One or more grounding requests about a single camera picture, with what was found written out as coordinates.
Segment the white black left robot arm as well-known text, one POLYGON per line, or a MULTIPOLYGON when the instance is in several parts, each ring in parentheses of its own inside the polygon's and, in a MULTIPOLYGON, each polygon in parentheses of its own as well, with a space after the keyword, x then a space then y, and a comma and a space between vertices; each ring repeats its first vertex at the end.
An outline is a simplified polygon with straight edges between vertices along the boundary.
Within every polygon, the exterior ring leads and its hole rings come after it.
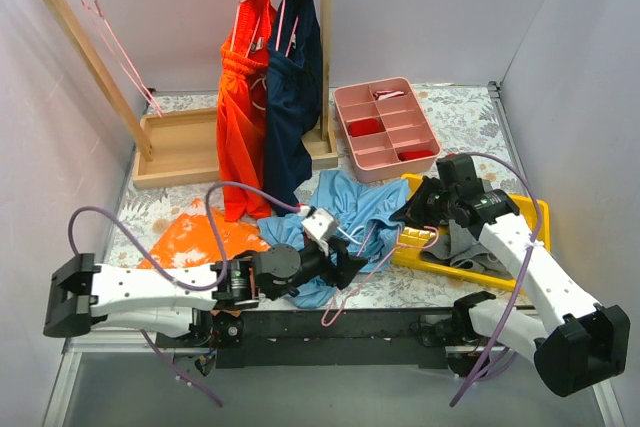
POLYGON ((72 338, 124 328, 181 337, 200 347, 213 333, 207 314, 254 309, 263 298, 295 297, 314 278, 344 289, 366 263, 337 237, 327 251, 313 243, 301 250, 276 244, 174 272, 124 269, 77 254, 51 276, 43 333, 72 338))

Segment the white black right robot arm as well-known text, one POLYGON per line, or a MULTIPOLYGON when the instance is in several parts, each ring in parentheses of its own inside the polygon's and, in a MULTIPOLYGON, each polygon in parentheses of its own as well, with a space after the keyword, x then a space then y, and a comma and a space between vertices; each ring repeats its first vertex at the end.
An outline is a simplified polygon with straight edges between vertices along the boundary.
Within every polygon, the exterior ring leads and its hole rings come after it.
POLYGON ((546 250, 539 226, 529 227, 519 207, 477 176, 473 154, 437 160, 392 220, 434 230, 454 221, 467 230, 515 279, 507 302, 481 291, 458 299, 438 323, 464 344, 486 338, 529 360, 545 386, 566 397, 622 374, 631 322, 618 305, 604 306, 582 289, 546 250))

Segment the light blue shorts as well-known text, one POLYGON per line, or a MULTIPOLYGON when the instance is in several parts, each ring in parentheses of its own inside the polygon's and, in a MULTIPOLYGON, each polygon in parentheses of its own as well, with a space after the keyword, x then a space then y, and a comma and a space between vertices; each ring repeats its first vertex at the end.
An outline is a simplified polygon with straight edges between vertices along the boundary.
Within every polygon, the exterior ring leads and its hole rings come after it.
MULTIPOLYGON (((406 203, 409 194, 406 179, 371 187, 353 181, 342 171, 329 170, 320 173, 317 188, 309 202, 313 207, 326 209, 337 219, 340 228, 349 234, 345 237, 340 232, 340 238, 356 240, 355 244, 350 243, 348 250, 355 255, 360 253, 368 260, 368 264, 360 270, 360 273, 368 274, 395 247, 404 224, 390 221, 389 217, 406 203), (359 252, 370 233, 364 249, 359 252)), ((268 244, 284 243, 300 250, 304 244, 301 221, 299 216, 290 213, 284 217, 258 220, 257 226, 260 237, 268 244)), ((378 271, 384 270, 389 264, 390 259, 387 258, 378 271)), ((298 289, 298 296, 285 296, 285 299, 300 309, 323 307, 337 291, 318 277, 298 289)))

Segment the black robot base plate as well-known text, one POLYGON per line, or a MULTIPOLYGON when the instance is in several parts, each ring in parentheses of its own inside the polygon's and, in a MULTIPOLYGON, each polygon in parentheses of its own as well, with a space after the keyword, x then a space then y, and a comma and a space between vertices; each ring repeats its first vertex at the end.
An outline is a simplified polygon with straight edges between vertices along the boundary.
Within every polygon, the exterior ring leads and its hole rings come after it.
POLYGON ((311 310, 209 315, 207 334, 159 334, 161 348, 200 355, 212 368, 413 365, 464 377, 486 345, 455 324, 450 307, 350 309, 324 327, 311 310))

